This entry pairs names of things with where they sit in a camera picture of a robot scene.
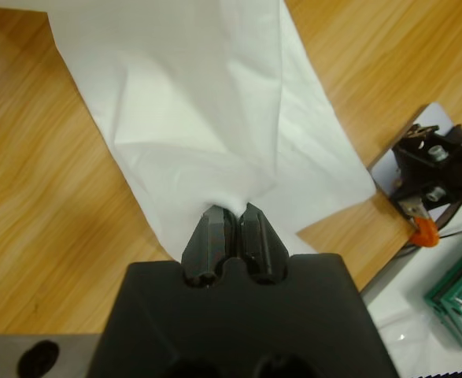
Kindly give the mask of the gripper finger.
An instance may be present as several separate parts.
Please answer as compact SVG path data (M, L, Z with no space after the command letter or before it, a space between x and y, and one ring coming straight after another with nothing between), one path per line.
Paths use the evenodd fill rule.
M220 206L202 215L185 247L181 265L191 287L211 287L223 273L224 262L235 255L236 218Z
M238 221L240 258L258 284L278 284L286 277L288 251L264 213L247 204Z

